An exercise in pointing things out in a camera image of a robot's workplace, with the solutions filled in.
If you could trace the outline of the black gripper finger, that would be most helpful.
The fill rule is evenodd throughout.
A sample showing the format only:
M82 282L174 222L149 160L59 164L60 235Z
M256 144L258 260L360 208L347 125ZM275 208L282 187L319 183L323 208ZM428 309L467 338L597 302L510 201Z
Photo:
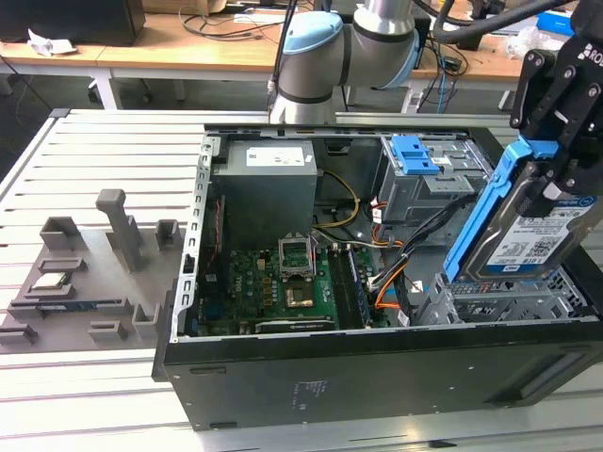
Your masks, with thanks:
M555 105L559 149L546 166L546 180L556 199L563 195L602 195L602 87L568 90Z
M511 127L527 139L557 139L564 121L557 119L554 111L577 75L577 63L562 58L561 52L528 51L514 95Z

